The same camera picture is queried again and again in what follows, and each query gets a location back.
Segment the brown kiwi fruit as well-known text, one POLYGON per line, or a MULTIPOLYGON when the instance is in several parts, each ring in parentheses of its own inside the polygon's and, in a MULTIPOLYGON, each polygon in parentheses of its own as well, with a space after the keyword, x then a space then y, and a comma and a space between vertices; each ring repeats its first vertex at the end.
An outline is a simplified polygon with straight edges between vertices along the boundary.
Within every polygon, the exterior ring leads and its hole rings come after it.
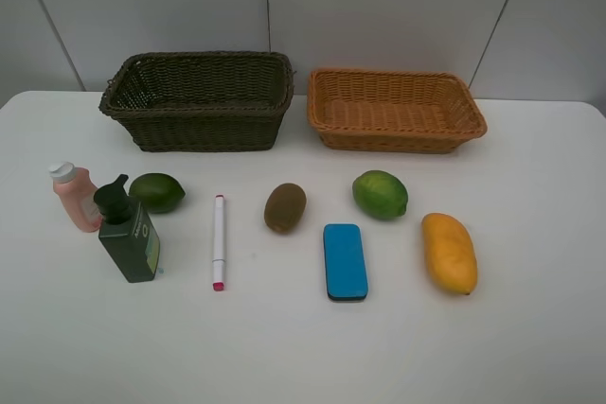
POLYGON ((306 193, 299 185, 281 184, 272 191, 265 204, 265 224, 275 233, 288 234, 301 221, 306 205, 306 193))

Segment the bright green lime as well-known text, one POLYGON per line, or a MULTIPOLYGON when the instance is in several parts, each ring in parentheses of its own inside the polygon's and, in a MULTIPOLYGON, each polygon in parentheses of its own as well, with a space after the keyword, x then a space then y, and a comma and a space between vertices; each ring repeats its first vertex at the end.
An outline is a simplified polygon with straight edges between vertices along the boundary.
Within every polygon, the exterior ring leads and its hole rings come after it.
POLYGON ((358 207, 376 220, 402 217, 409 200, 406 186, 382 170, 370 170, 357 177, 352 184, 352 196, 358 207))

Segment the blue whiteboard eraser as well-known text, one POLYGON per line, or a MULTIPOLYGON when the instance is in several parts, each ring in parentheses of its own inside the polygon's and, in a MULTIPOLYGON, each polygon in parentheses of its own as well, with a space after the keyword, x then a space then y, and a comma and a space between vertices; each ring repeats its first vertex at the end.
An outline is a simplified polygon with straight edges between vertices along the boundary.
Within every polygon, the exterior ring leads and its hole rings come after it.
POLYGON ((327 295, 332 301, 364 301, 368 294, 364 248, 355 224, 327 224, 323 231, 327 295))

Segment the yellow mango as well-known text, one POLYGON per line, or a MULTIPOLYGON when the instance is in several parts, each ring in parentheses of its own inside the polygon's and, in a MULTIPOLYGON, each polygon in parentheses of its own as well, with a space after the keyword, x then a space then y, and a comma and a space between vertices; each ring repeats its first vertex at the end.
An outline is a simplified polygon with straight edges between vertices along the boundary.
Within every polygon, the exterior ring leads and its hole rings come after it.
POLYGON ((422 219, 421 230, 433 282, 451 294, 470 295, 478 282, 478 266, 466 227, 450 215, 430 213, 422 219))

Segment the pink bottle white cap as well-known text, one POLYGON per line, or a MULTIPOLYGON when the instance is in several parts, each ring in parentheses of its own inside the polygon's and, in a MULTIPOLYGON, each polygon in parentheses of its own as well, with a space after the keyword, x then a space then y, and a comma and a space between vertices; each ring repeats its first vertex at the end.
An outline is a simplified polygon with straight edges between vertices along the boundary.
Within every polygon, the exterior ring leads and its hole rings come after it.
POLYGON ((101 225, 101 214, 94 202, 97 187, 90 179, 89 170, 70 162, 60 162, 48 169, 54 193, 72 222, 83 232, 96 232, 101 225))

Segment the orange wicker basket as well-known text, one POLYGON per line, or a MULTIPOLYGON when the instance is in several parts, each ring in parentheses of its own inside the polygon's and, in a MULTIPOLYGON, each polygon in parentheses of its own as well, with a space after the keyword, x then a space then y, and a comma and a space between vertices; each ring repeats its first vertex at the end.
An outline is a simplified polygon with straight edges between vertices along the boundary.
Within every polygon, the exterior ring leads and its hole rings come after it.
POLYGON ((486 134, 466 83, 450 73, 322 68, 307 115, 331 149, 445 154, 486 134))

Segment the white marker pink caps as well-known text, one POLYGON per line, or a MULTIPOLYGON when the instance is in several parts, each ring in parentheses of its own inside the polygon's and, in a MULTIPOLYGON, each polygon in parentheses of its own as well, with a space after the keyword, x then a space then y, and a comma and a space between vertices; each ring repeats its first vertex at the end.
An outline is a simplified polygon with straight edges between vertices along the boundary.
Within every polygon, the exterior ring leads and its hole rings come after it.
POLYGON ((225 198, 217 195, 213 217, 213 282, 214 291, 222 291, 225 286, 225 198))

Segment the dark green lime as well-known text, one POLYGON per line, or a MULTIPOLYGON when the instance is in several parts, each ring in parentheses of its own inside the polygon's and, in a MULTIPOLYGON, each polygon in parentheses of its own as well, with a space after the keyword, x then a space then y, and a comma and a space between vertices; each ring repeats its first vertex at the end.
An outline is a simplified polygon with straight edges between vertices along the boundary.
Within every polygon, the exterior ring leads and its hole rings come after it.
POLYGON ((186 191, 168 174, 147 173, 132 181, 129 195, 141 201, 149 213, 164 214, 179 206, 186 191))

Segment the dark brown wicker basket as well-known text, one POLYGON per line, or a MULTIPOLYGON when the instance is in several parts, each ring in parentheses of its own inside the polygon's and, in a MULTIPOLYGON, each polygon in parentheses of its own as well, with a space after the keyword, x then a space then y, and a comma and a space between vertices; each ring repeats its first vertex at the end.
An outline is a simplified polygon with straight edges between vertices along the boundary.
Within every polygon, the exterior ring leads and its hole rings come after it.
POLYGON ((148 152, 271 149, 294 94, 277 52, 151 52, 127 59, 100 111, 148 152))

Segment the dark green pump bottle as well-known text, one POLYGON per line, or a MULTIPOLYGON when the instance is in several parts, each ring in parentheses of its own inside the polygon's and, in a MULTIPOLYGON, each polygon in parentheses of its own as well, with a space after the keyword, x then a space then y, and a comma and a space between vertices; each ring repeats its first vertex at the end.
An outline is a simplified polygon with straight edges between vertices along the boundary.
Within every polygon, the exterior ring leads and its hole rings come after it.
POLYGON ((125 191, 127 181, 120 174, 96 191, 98 239, 129 283, 148 282, 156 276, 160 239, 142 202, 125 191))

